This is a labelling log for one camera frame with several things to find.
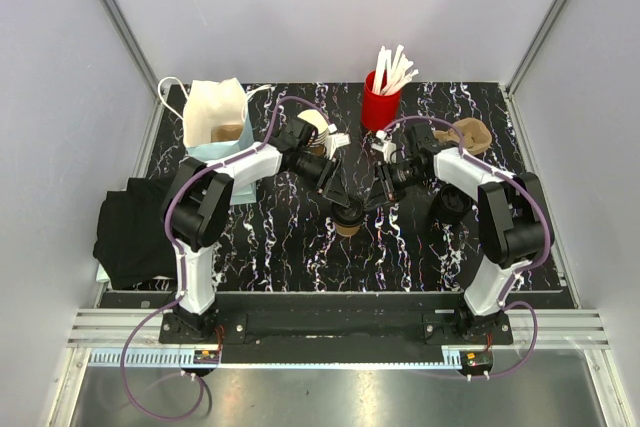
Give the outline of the black plastic cup lid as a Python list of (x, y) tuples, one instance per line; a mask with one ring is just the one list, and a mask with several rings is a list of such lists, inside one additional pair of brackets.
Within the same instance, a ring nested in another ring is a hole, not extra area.
[(331, 205), (331, 217), (339, 225), (354, 227), (360, 225), (364, 220), (363, 203), (356, 198), (352, 198), (348, 206), (337, 203)]

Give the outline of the light blue paper bag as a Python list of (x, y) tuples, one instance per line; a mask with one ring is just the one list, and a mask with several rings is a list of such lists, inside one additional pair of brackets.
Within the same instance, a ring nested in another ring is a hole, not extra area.
[[(177, 111), (177, 103), (170, 99), (163, 100), (162, 104), (182, 121), (187, 157), (168, 190), (163, 212), (169, 212), (169, 206), (176, 198), (186, 199), (183, 187), (195, 188), (197, 185), (190, 182), (191, 177), (207, 166), (232, 177), (232, 206), (255, 203), (256, 182), (277, 173), (281, 154), (267, 141), (254, 140), (248, 113), (252, 94), (235, 78), (221, 82), (194, 80), (189, 87), (176, 77), (170, 80), (171, 87), (181, 96), (183, 110)], [(231, 124), (244, 126), (239, 140), (211, 142), (213, 129)]]

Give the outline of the single brown paper cup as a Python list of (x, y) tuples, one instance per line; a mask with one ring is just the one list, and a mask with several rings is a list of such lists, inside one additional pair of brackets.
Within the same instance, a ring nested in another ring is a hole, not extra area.
[(342, 223), (335, 220), (334, 225), (338, 235), (348, 238), (354, 236), (360, 230), (362, 222)]

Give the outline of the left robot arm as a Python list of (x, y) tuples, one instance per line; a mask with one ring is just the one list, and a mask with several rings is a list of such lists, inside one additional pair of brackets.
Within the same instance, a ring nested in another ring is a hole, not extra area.
[(347, 194), (340, 162), (334, 157), (337, 148), (349, 144), (349, 136), (330, 135), (321, 157), (310, 151), (318, 134), (312, 123), (296, 118), (236, 154), (207, 163), (189, 157), (181, 164), (165, 198), (162, 218), (177, 270), (177, 293), (169, 308), (193, 342), (206, 342), (215, 333), (212, 247), (227, 225), (237, 190), (283, 172), (293, 173), (330, 203), (338, 230), (351, 235), (361, 226), (363, 203)]

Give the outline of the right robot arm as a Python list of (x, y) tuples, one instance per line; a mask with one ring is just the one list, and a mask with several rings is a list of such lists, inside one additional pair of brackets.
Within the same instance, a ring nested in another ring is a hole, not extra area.
[(426, 124), (413, 123), (405, 138), (407, 155), (396, 162), (390, 133), (377, 131), (372, 147), (383, 158), (374, 165), (365, 207), (393, 205), (407, 188), (436, 179), (442, 187), (430, 208), (433, 218), (454, 225), (477, 208), (483, 258), (450, 328), (463, 342), (476, 343), (499, 325), (517, 277), (549, 256), (554, 234), (541, 183), (533, 173), (516, 175), (487, 164), (460, 142), (438, 140)]

